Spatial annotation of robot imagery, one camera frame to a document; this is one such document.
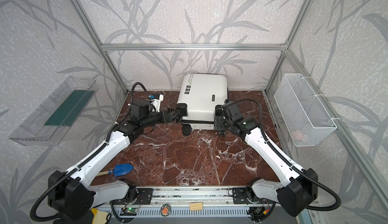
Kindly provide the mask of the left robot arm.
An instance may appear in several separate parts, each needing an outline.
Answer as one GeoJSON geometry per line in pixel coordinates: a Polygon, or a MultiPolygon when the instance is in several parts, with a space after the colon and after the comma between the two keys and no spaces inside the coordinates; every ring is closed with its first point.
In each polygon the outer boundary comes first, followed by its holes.
{"type": "Polygon", "coordinates": [[[135,185],[129,181],[118,180],[98,186],[91,183],[104,166],[143,134],[145,128],[179,121],[187,113],[184,109],[161,110],[162,100],[161,95],[132,100],[127,115],[114,123],[98,148],[66,171],[51,174],[48,189],[32,206],[30,218],[35,222],[62,217],[78,220],[94,207],[131,197],[135,185]]]}

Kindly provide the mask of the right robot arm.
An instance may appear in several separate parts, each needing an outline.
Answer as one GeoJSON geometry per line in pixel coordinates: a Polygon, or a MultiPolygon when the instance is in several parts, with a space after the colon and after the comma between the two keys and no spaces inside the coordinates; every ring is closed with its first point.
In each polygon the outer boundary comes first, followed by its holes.
{"type": "Polygon", "coordinates": [[[292,217],[304,209],[314,211],[333,211],[341,206],[340,196],[320,183],[317,173],[305,169],[286,155],[265,133],[262,123],[262,107],[259,106],[259,119],[244,117],[237,102],[226,101],[215,107],[215,123],[224,130],[240,137],[251,146],[271,167],[279,181],[257,179],[247,185],[253,198],[265,198],[280,206],[292,217]],[[313,206],[318,197],[318,189],[334,198],[329,206],[313,206]]]}

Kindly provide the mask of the black and white suitcase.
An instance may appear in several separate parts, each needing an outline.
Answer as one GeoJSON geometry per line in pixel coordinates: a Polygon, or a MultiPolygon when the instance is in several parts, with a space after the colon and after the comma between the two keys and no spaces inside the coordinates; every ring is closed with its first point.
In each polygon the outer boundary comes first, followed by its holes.
{"type": "Polygon", "coordinates": [[[185,75],[176,104],[176,109],[181,111],[182,133],[188,136],[193,130],[215,130],[224,135],[224,128],[218,125],[218,108],[227,99],[228,86],[224,75],[185,75]]]}

